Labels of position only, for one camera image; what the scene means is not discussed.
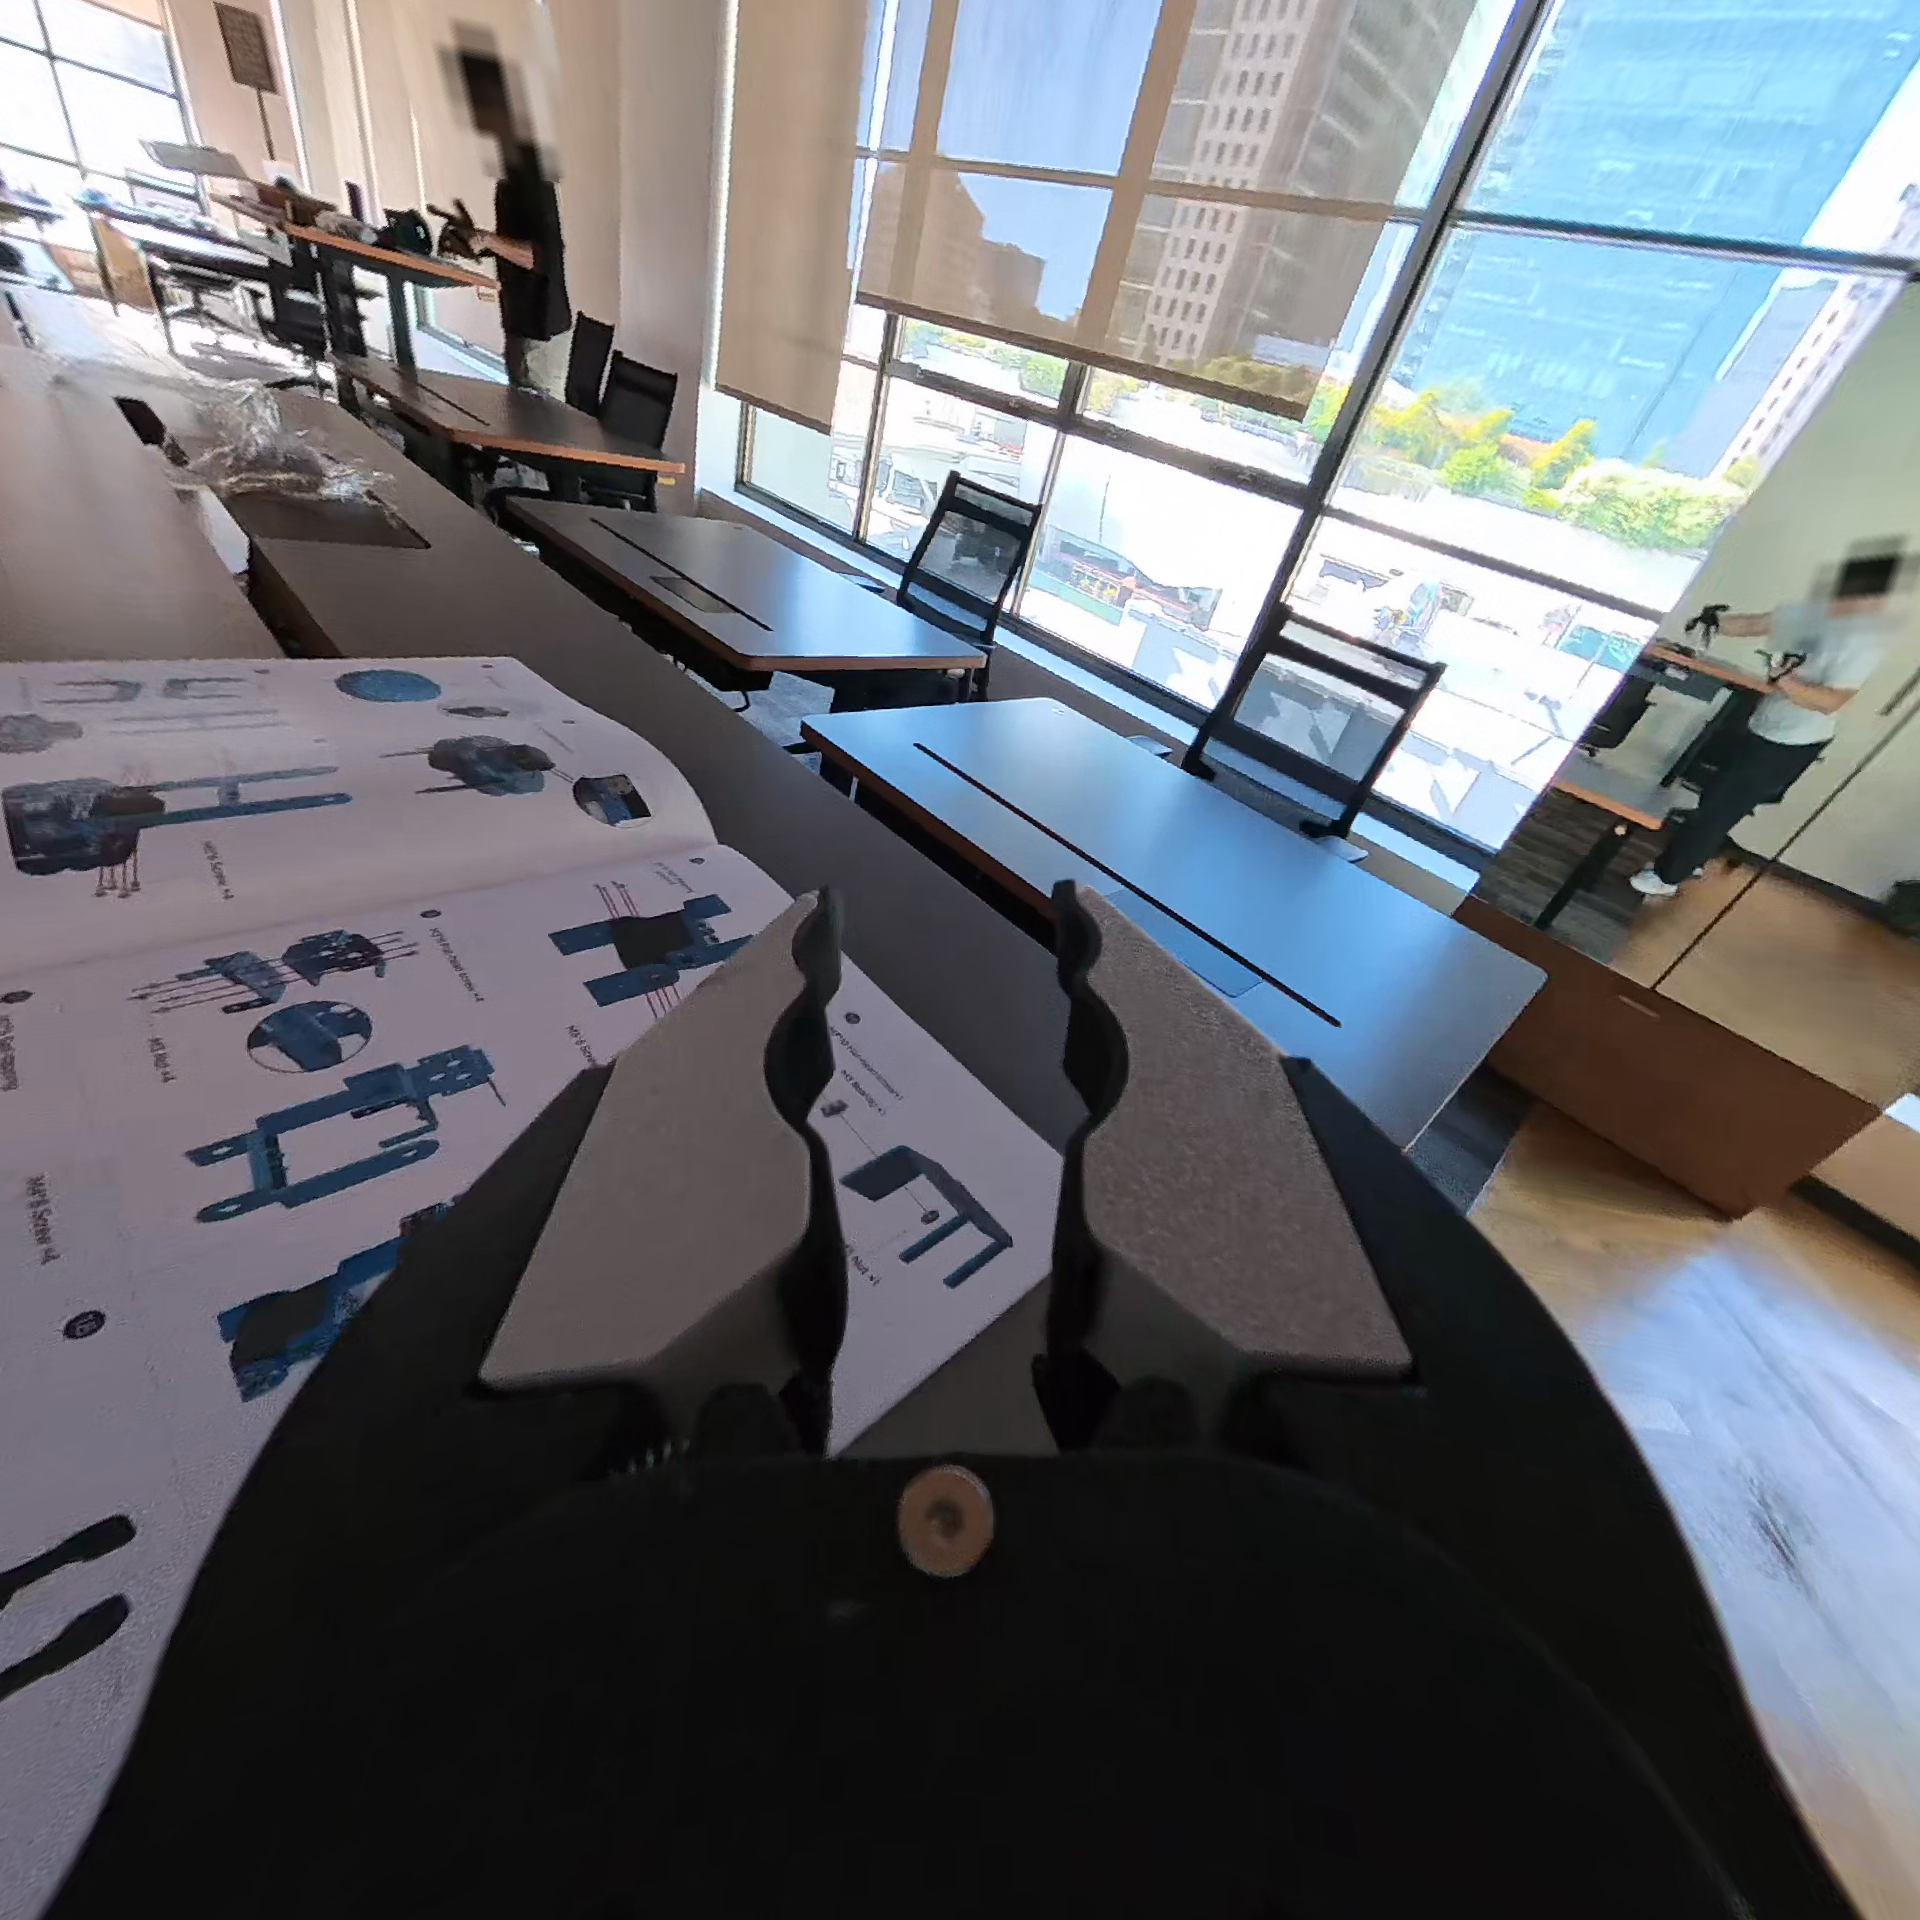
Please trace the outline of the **grey office table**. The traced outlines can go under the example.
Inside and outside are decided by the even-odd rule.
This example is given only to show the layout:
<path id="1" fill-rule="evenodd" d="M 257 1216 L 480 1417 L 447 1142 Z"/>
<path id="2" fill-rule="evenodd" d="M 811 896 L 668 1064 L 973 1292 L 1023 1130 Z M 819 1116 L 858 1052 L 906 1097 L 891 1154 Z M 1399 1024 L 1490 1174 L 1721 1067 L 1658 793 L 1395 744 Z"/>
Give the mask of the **grey office table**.
<path id="1" fill-rule="evenodd" d="M 447 482 L 466 502 L 495 486 L 499 468 L 539 472 L 558 502 L 600 495 L 655 506 L 690 470 L 564 403 L 472 375 L 404 373 L 383 357 L 330 357 L 345 407 L 383 404 L 416 440 L 439 445 Z"/>
<path id="2" fill-rule="evenodd" d="M 1544 973 L 1047 698 L 804 721 L 844 779 L 1031 912 L 1073 880 L 1410 1150 Z"/>
<path id="3" fill-rule="evenodd" d="M 514 497 L 499 525 L 595 605 L 709 688 L 751 698 L 776 676 L 829 713 L 949 707 L 986 686 L 986 642 L 903 612 L 731 518 L 647 517 Z"/>

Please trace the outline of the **white printed instruction manual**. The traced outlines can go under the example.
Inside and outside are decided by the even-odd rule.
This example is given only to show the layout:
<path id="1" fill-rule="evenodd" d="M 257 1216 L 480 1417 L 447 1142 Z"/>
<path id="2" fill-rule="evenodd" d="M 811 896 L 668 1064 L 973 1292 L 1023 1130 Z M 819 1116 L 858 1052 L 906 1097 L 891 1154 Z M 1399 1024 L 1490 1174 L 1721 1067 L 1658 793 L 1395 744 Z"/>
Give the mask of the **white printed instruction manual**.
<path id="1" fill-rule="evenodd" d="M 264 683 L 3 789 L 3 1914 L 1083 1914 L 1097 1462 L 860 1449 L 1039 1135 L 839 934 L 831 1409 L 486 1389 L 611 1064 L 834 889 L 514 661 Z"/>

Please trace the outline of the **dark brown desk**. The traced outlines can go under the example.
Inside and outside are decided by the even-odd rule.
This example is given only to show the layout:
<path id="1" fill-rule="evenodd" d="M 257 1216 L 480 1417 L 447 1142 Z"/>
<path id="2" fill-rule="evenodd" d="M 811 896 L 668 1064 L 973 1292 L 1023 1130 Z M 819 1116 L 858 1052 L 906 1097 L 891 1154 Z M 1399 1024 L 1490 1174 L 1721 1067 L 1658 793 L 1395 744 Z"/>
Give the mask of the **dark brown desk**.
<path id="1" fill-rule="evenodd" d="M 1039 1123 L 1020 1157 L 1035 1280 L 1013 1297 L 1013 1343 L 1035 1349 L 1070 1128 L 1068 1010 L 1039 945 L 330 403 L 287 394 L 285 411 L 337 459 L 368 461 L 374 497 L 425 547 L 254 535 L 241 590 L 174 495 L 185 475 L 135 445 L 116 396 L 192 436 L 192 404 L 146 368 L 3 342 L 3 661 L 522 661 L 641 734 L 690 779 L 710 840 L 791 893 L 831 885 L 850 958 Z"/>

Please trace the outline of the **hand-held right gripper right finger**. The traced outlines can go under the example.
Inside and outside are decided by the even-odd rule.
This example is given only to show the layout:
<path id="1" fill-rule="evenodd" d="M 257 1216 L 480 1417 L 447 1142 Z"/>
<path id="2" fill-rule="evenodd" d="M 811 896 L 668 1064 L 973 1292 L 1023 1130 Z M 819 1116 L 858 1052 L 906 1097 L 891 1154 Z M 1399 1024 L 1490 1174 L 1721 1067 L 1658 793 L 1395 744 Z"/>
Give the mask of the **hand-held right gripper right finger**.
<path id="1" fill-rule="evenodd" d="M 1412 1349 L 1293 1086 L 1294 1059 L 1130 916 L 1050 892 L 1068 1142 L 1042 1401 L 1171 1383 L 1232 1405 L 1262 1377 L 1399 1386 Z"/>

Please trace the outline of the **beige roller blind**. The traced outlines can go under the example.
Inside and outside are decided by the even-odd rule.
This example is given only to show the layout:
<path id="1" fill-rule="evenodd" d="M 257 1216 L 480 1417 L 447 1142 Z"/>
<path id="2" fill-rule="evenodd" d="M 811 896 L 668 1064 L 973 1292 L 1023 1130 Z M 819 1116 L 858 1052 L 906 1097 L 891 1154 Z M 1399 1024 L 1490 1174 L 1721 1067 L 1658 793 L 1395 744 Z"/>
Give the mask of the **beige roller blind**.
<path id="1" fill-rule="evenodd" d="M 1250 184 L 868 163 L 856 303 L 1303 422 L 1404 210 Z"/>
<path id="2" fill-rule="evenodd" d="M 738 4 L 715 383 L 831 432 L 867 4 Z"/>

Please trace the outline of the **pile of clear plastic wrap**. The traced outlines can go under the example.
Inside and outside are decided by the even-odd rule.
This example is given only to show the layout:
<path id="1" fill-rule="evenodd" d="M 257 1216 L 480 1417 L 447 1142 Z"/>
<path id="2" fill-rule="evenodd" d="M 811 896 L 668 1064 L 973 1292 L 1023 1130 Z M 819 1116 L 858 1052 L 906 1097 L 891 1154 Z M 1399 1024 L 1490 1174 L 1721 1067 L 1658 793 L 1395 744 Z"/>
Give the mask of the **pile of clear plastic wrap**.
<path id="1" fill-rule="evenodd" d="M 281 413 L 264 383 L 165 380 L 156 387 L 161 457 L 178 495 L 223 506 L 279 501 L 295 509 L 372 509 L 378 470 L 330 455 Z"/>

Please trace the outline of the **large glass window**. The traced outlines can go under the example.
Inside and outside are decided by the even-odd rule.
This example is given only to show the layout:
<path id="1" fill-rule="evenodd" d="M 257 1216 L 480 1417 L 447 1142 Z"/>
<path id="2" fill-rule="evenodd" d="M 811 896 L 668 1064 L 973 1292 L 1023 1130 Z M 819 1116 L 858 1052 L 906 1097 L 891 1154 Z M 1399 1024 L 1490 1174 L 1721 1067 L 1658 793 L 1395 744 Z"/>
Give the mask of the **large glass window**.
<path id="1" fill-rule="evenodd" d="M 1914 4 L 867 4 L 831 432 L 751 501 L 878 563 L 1039 506 L 1013 631 L 1207 713 L 1262 618 L 1444 662 L 1384 804 L 1498 850 L 1918 288 Z M 1303 422 L 856 303 L 910 155 L 1404 210 Z"/>

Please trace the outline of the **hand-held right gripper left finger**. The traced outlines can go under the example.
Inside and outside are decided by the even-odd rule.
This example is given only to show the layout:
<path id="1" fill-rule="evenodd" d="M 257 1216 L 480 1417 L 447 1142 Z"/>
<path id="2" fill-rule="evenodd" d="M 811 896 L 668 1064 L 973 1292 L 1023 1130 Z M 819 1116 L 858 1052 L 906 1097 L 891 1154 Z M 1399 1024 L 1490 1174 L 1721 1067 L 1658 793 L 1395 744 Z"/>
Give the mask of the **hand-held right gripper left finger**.
<path id="1" fill-rule="evenodd" d="M 797 896 L 611 1064 L 480 1363 L 492 1392 L 759 1386 L 829 1413 L 850 1288 L 815 1109 L 842 911 Z"/>

